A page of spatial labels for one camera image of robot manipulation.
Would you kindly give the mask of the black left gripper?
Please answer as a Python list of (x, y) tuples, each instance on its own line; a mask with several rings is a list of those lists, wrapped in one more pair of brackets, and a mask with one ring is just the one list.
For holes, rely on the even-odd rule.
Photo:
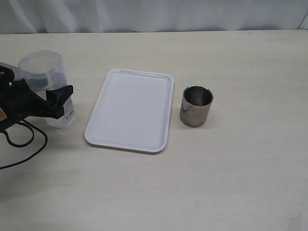
[[(30, 88), (46, 90), (46, 100)], [(61, 67), (21, 69), (1, 63), (0, 129), (6, 130), (30, 116), (59, 119), (72, 94), (73, 86), (66, 86), (66, 75)]]

